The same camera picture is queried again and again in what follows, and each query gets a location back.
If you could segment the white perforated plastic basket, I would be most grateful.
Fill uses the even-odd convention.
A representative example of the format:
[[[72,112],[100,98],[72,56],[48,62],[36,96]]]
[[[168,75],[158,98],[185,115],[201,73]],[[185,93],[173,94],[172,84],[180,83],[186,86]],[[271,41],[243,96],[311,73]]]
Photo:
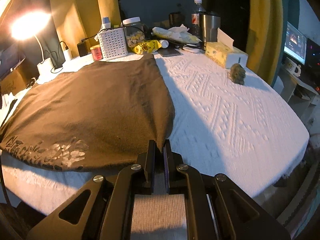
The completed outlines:
[[[97,34],[103,59],[112,60],[128,55],[125,34],[122,28],[102,30]]]

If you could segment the brown cardboard box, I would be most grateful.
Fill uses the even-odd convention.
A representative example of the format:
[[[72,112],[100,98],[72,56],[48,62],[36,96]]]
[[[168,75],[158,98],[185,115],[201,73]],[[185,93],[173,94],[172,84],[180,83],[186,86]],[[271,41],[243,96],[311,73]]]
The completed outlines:
[[[12,72],[1,78],[2,95],[10,93],[16,95],[26,89],[33,77],[35,79],[39,77],[37,66],[25,58],[15,66]]]

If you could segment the black phone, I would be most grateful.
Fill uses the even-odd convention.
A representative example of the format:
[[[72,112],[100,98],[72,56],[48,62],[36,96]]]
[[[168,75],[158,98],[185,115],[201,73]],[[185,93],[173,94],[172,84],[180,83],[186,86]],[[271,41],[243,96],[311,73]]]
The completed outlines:
[[[181,53],[174,49],[174,48],[159,48],[157,52],[162,56],[162,57],[172,57],[172,56],[178,56],[181,55]]]

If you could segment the small dark fuzzy object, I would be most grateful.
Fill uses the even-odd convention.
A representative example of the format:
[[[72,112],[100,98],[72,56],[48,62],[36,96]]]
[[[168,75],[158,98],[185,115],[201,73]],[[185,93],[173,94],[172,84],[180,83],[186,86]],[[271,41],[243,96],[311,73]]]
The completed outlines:
[[[246,77],[246,71],[239,63],[235,63],[231,66],[230,78],[233,83],[244,85],[245,77]]]

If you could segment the blue white spray bottle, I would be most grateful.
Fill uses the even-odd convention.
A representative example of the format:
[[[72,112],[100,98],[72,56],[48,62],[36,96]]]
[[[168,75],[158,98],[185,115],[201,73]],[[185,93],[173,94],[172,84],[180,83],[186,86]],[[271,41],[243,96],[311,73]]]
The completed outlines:
[[[101,21],[102,23],[101,23],[100,31],[111,29],[111,22],[109,17],[103,17]]]

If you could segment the white mug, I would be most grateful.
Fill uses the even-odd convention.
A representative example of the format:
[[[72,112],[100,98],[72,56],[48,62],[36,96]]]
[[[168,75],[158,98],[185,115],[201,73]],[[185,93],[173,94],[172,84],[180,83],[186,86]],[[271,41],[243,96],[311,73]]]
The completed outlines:
[[[286,58],[285,59],[285,69],[292,75],[296,77],[300,77],[301,75],[301,66],[293,62],[291,59]]]

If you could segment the black power adapter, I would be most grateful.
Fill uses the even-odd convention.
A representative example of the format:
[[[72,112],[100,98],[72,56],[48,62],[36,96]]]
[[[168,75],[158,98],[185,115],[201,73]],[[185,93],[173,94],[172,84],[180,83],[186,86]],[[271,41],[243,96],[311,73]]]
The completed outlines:
[[[80,57],[86,56],[88,54],[88,48],[86,41],[81,41],[77,44],[77,49]]]

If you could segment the white crumpled plastic bag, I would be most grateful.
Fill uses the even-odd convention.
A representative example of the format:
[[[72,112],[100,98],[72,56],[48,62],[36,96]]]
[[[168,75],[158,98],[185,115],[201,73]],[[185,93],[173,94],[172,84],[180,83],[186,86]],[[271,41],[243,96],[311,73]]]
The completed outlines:
[[[153,27],[152,34],[162,39],[176,41],[183,44],[198,44],[202,42],[197,36],[192,35],[188,31],[189,28],[182,24],[179,27],[172,27],[170,29]]]

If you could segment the plastic water bottle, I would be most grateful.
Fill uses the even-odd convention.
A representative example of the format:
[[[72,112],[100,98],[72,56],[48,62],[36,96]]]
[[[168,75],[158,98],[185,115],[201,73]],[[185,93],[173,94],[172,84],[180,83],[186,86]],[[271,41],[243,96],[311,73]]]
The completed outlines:
[[[205,12],[202,0],[194,0],[194,10],[191,14],[191,33],[200,38],[200,15]]]

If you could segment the red round tin can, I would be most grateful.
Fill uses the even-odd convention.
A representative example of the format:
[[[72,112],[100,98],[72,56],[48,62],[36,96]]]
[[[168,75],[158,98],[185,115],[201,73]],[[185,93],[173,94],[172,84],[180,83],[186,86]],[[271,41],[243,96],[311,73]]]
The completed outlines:
[[[103,59],[103,54],[99,44],[92,46],[90,50],[94,61],[99,61]]]

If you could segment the white usb charger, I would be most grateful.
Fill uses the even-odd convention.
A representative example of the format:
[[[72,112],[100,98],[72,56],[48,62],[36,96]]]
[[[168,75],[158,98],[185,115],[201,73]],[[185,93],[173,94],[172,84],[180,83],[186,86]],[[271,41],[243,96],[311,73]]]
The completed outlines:
[[[65,61],[71,61],[73,59],[72,52],[70,49],[64,50],[63,55],[65,57]]]

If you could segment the stainless steel tumbler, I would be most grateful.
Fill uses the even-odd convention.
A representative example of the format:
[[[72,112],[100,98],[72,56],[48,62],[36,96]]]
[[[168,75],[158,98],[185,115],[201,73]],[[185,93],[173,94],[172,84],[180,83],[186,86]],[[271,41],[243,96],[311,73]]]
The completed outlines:
[[[217,41],[217,29],[221,25],[221,17],[214,12],[200,13],[200,39],[203,50],[206,49],[207,42]]]

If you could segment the white power strip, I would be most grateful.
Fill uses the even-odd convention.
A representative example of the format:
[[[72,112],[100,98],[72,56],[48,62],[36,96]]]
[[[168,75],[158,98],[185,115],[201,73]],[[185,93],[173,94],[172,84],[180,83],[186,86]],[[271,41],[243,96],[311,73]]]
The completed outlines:
[[[82,57],[75,57],[71,61],[65,61],[62,67],[59,69],[52,70],[53,74],[60,74],[63,72],[77,72],[82,67],[92,64],[94,62],[91,54]]]

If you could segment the yellow tissue box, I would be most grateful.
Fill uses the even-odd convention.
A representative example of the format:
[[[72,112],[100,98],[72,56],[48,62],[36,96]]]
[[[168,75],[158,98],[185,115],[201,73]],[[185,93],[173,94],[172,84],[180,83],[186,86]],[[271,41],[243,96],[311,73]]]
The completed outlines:
[[[245,67],[248,60],[245,52],[235,47],[231,49],[221,42],[207,42],[205,54],[225,69],[231,69],[234,64]]]

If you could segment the yellow snack bag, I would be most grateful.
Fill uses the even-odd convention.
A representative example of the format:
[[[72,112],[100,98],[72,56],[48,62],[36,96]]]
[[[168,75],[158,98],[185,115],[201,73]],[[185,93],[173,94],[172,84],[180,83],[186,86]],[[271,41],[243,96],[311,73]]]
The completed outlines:
[[[143,55],[156,52],[159,48],[162,48],[162,45],[158,40],[149,40],[136,45],[132,48],[132,51],[135,54]]]

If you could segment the clear jar white lid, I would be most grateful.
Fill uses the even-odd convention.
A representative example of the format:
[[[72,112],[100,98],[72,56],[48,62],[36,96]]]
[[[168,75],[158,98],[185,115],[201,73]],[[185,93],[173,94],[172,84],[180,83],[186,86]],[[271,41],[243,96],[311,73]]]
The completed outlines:
[[[127,18],[122,21],[126,42],[129,48],[145,41],[144,27],[140,17]]]

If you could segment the dark brown t-shirt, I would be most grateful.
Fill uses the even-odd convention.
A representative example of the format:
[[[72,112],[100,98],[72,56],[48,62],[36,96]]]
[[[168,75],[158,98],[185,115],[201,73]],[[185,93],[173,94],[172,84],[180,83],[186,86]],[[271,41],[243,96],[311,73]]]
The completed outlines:
[[[161,148],[175,109],[153,55],[94,62],[35,84],[1,127],[1,150],[30,166],[93,171]]]

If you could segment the computer monitor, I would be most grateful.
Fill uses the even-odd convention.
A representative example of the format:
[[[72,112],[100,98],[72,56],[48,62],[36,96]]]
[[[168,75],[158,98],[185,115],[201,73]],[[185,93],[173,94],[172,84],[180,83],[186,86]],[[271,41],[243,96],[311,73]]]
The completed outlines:
[[[287,23],[284,52],[296,61],[305,64],[307,38],[290,22]]]

